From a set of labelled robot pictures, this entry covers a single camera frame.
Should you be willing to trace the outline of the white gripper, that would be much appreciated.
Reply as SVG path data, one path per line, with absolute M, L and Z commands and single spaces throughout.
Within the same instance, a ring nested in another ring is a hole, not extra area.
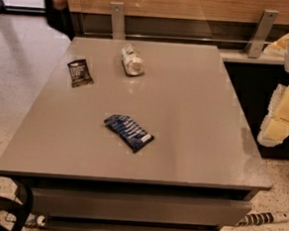
M 289 72 L 289 33 L 269 44 L 263 51 L 267 55 L 284 58 L 285 70 Z M 289 137 L 289 85 L 278 84 L 268 104 L 257 142 L 264 147 L 275 147 Z

